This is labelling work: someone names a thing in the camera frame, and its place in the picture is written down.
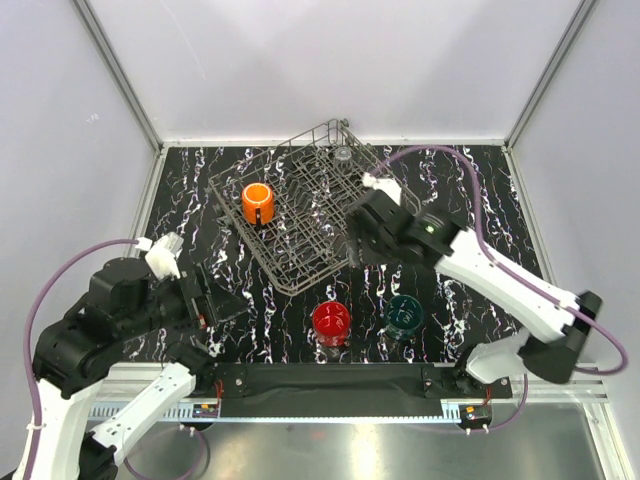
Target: orange cup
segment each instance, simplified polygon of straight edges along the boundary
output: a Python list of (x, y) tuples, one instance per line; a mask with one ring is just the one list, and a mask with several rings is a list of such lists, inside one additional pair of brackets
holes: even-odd
[(273, 190), (264, 183), (252, 183), (242, 190), (244, 218), (252, 225), (265, 225), (275, 215)]

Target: white wall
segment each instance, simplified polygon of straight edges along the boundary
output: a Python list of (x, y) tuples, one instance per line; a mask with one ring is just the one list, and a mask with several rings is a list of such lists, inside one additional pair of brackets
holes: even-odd
[[(31, 407), (22, 329), (64, 261), (127, 237), (152, 153), (66, 0), (0, 2), (0, 477), (13, 470)], [(69, 272), (35, 333), (61, 318), (112, 248)]]
[(504, 138), (578, 0), (91, 0), (166, 140)]
[[(638, 473), (639, 31), (636, 0), (599, 2), (515, 149), (558, 282), (599, 293), (602, 325), (631, 355), (606, 387)], [(618, 361), (599, 338), (588, 353)]]

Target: metal wire rack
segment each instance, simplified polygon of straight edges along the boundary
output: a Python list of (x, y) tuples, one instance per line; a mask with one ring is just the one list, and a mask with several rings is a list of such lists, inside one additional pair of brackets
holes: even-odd
[[(297, 295), (348, 265), (346, 212), (366, 191), (362, 176), (380, 163), (346, 120), (330, 120), (251, 159), (241, 159), (209, 179), (224, 213), (274, 287)], [(340, 158), (348, 147), (351, 158)], [(394, 177), (388, 167), (382, 176)], [(275, 195), (275, 217), (261, 227), (242, 212), (242, 189), (254, 182)], [(412, 214), (420, 201), (403, 187), (402, 204)]]

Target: red cup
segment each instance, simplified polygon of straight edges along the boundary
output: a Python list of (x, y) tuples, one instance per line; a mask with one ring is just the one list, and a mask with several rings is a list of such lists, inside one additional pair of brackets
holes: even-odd
[(320, 344), (339, 347), (349, 335), (351, 315), (347, 307), (338, 302), (325, 302), (313, 311), (313, 328)]

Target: black marble tabletop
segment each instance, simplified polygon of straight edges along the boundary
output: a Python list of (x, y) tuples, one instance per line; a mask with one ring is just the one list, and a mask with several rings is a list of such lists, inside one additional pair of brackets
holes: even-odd
[[(381, 159), (402, 147), (376, 147)], [(501, 148), (458, 148), (479, 173), (487, 242), (540, 275), (518, 196)], [(170, 148), (152, 207), (146, 236), (177, 231), (183, 255), (204, 261), (224, 289), (248, 311), (215, 331), (160, 330), (126, 347), (130, 361), (160, 361), (172, 342), (197, 339), (226, 362), (438, 362), (453, 361), (465, 345), (512, 335), (518, 323), (475, 291), (422, 267), (401, 264), (346, 267), (289, 297), (277, 292), (233, 228), (216, 218), (208, 178), (234, 162), (251, 162), (260, 148)], [(396, 175), (422, 201), (434, 202), (471, 223), (471, 185), (466, 171), (442, 153), (420, 151), (393, 166)], [(393, 295), (417, 298), (424, 328), (412, 342), (391, 343), (383, 330), (385, 306)], [(345, 304), (352, 315), (348, 346), (327, 352), (315, 339), (313, 309), (327, 300)]]

